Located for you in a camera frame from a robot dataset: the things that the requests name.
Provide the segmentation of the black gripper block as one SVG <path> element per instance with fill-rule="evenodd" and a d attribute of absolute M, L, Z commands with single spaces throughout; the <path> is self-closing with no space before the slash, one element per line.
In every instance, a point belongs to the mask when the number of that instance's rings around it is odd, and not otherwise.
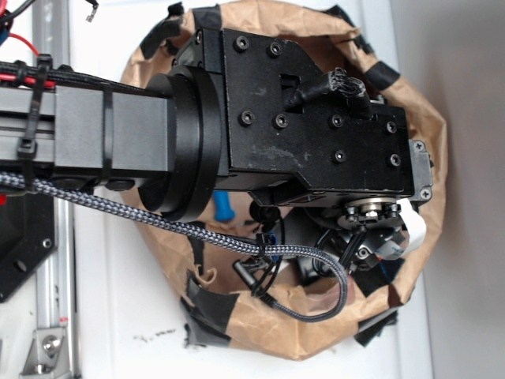
<path fill-rule="evenodd" d="M 347 220 L 432 198 L 431 158 L 406 112 L 371 101 L 340 68 L 322 71 L 294 41 L 202 28 L 173 71 L 221 108 L 217 190 Z"/>

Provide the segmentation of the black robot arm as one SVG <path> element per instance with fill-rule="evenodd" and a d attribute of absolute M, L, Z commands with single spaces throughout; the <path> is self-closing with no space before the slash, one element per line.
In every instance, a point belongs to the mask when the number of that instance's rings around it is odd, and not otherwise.
<path fill-rule="evenodd" d="M 298 44 L 202 28 L 146 88 L 52 69 L 1 68 L 1 169 L 33 190 L 137 188 L 170 220 L 216 190 L 261 207 L 327 209 L 345 225 L 432 196 L 432 162 L 406 113 L 371 101 Z"/>

